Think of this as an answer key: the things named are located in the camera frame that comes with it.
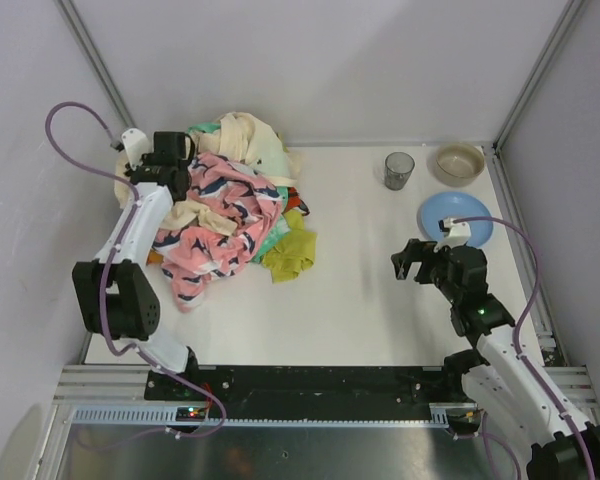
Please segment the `cream yellow cloth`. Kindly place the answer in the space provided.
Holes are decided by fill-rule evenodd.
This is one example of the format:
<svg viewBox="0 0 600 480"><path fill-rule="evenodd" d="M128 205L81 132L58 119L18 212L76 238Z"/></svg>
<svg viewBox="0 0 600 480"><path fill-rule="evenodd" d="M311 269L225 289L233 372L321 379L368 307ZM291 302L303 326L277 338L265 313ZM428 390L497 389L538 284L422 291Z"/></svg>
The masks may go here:
<svg viewBox="0 0 600 480"><path fill-rule="evenodd" d="M225 157L234 167L243 165L247 174L255 172L265 177L278 188L281 203L287 202L287 190L295 186L299 175L299 161L271 126L249 113L233 112L217 122L192 126L188 133L191 138L185 142L187 152L197 148L201 153ZM179 232L192 225L219 234L237 234L228 219L187 197L173 205L156 235Z"/></svg>

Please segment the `pink patterned cloth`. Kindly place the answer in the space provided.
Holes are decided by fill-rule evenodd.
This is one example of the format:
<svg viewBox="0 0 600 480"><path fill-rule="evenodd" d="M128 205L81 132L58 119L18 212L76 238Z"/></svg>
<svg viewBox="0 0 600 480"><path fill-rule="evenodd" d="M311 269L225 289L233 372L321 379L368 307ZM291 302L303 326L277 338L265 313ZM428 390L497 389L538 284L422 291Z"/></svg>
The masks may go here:
<svg viewBox="0 0 600 480"><path fill-rule="evenodd" d="M191 186L181 205L201 209L185 226L160 229L152 245L182 312L195 308L211 282L243 270L283 210L276 187L247 165L202 153L189 175Z"/></svg>

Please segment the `yellow green cloth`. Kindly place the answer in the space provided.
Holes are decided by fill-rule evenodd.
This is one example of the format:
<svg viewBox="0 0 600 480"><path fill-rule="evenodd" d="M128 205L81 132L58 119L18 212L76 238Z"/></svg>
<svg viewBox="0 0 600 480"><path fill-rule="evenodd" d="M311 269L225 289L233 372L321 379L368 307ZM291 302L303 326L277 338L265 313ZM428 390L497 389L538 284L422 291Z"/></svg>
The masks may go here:
<svg viewBox="0 0 600 480"><path fill-rule="evenodd" d="M270 271L274 284L295 280L315 263L317 233L305 228L304 217L299 211L283 214L289 232L267 253L261 264Z"/></svg>

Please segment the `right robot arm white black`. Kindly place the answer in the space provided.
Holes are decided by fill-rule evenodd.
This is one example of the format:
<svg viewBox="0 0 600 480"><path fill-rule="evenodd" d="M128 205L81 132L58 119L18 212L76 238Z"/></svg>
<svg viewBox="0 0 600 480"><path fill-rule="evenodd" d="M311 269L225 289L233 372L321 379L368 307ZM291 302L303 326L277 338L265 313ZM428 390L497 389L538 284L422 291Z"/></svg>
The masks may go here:
<svg viewBox="0 0 600 480"><path fill-rule="evenodd" d="M512 315L488 291L484 253L411 239L391 262L399 280L417 264L416 282L449 302L454 330L471 347L444 366L500 429L527 478L600 479L600 425L524 350Z"/></svg>

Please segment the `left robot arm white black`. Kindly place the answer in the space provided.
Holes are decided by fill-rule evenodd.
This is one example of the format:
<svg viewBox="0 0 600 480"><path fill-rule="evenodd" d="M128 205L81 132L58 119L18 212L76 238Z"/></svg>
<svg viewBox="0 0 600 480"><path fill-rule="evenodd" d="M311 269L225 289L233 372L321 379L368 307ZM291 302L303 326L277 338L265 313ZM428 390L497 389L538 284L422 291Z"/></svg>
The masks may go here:
<svg viewBox="0 0 600 480"><path fill-rule="evenodd" d="M145 270L162 221L191 186L195 145L183 132L148 138L136 128L121 140L126 170L113 177L128 189L121 217L95 258L72 271L83 323L116 356L134 350L157 371L189 373L197 369L195 353L161 326L160 300Z"/></svg>

